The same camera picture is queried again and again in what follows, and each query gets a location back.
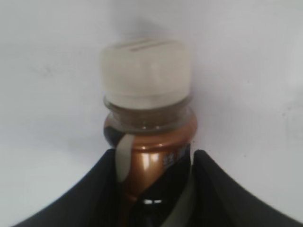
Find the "white bottle cap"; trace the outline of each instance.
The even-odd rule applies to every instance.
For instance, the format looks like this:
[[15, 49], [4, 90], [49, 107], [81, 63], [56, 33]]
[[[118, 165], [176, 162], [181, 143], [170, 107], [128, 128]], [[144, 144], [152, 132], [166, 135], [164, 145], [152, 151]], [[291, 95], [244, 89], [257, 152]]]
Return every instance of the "white bottle cap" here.
[[172, 40], [139, 40], [104, 50], [106, 99], [146, 110], [175, 104], [189, 95], [190, 61], [184, 45]]

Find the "bottle neck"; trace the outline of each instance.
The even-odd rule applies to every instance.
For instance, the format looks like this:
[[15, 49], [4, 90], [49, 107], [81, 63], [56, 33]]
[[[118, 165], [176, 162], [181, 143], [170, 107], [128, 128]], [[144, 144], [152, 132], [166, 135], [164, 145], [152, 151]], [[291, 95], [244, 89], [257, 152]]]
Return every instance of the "bottle neck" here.
[[111, 104], [106, 99], [105, 105], [111, 110], [109, 118], [117, 129], [151, 133], [172, 130], [186, 123], [190, 115], [190, 100], [191, 98], [187, 97], [174, 105], [150, 110], [125, 109]]

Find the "black holder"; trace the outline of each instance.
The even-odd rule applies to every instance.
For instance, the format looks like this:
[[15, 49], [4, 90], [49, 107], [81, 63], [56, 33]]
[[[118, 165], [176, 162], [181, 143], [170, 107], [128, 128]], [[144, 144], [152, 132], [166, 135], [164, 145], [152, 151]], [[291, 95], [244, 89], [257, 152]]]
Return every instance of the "black holder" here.
[[[60, 199], [15, 227], [113, 227], [115, 150]], [[205, 151], [194, 154], [197, 205], [188, 227], [303, 227], [231, 179]]]

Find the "white wall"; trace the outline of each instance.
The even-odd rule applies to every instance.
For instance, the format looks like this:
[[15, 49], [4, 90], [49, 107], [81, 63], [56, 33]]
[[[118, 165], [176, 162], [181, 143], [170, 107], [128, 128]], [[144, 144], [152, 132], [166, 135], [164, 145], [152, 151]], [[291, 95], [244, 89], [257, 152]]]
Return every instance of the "white wall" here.
[[299, 0], [2, 0], [0, 226], [97, 162], [107, 148], [99, 52], [142, 36], [192, 50], [196, 146], [303, 221], [302, 12]]

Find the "plastic bottle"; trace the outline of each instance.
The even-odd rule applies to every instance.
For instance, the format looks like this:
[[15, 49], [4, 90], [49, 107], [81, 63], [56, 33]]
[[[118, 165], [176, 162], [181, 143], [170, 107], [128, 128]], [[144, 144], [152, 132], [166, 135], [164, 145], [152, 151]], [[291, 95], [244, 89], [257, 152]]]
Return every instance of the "plastic bottle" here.
[[104, 50], [104, 135], [116, 149], [117, 227], [185, 227], [195, 205], [197, 122], [183, 44], [139, 40]]

